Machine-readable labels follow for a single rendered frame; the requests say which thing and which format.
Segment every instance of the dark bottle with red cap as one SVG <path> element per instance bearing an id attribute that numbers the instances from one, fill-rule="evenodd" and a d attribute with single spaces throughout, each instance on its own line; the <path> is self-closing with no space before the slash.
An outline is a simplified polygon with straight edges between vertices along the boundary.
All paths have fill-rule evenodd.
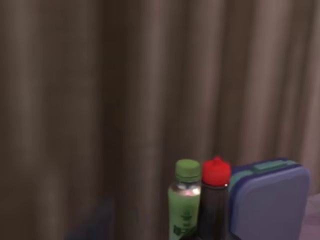
<path id="1" fill-rule="evenodd" d="M 228 231 L 230 165 L 219 156 L 205 161 L 196 231 L 183 240 L 240 240 Z"/>

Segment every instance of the brown curtain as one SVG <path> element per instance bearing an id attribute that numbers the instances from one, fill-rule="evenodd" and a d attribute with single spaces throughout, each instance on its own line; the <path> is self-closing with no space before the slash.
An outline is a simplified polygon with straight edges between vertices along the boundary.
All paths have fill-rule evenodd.
<path id="1" fill-rule="evenodd" d="M 318 0 L 3 0 L 0 33 L 0 239 L 108 198 L 116 239 L 167 239 L 180 158 L 286 156 L 320 192 Z"/>

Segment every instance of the red bottle cap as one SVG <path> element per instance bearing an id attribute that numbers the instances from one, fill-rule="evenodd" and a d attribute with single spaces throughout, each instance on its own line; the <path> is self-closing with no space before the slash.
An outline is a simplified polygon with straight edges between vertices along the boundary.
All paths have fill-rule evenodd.
<path id="1" fill-rule="evenodd" d="M 207 160 L 203 163 L 202 181 L 208 185 L 214 187 L 226 185 L 229 183 L 230 176 L 230 165 L 219 156 L 215 156 L 212 160 Z"/>

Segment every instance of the purple case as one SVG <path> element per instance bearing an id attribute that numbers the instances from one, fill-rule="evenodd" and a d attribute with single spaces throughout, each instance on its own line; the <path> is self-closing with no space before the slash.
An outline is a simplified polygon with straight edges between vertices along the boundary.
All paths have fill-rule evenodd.
<path id="1" fill-rule="evenodd" d="M 229 228 L 242 240 L 298 240 L 309 170 L 286 158 L 234 167 Z"/>

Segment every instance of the green bottle cap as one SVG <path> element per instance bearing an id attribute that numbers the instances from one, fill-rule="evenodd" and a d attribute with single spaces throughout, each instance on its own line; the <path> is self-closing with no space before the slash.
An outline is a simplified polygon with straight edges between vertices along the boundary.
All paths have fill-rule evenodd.
<path id="1" fill-rule="evenodd" d="M 175 163 L 175 178 L 177 181 L 191 183 L 201 179 L 200 163 L 191 159 L 181 159 Z"/>

